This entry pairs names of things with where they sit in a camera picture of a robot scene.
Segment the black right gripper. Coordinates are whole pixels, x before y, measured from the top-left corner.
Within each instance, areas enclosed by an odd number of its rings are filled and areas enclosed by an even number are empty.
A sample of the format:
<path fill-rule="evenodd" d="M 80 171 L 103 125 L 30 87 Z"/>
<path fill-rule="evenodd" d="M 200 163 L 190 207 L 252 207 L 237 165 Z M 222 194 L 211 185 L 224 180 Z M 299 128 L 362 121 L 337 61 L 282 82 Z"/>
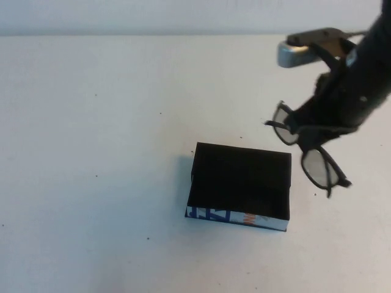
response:
<path fill-rule="evenodd" d="M 353 131 L 384 102 L 384 46 L 372 41 L 345 44 L 349 52 L 341 59 L 315 46 L 330 72 L 319 77 L 315 93 L 306 103 L 287 110 L 285 125 L 291 134 L 298 134 L 303 153 L 326 143 L 323 130 L 312 126 Z"/>

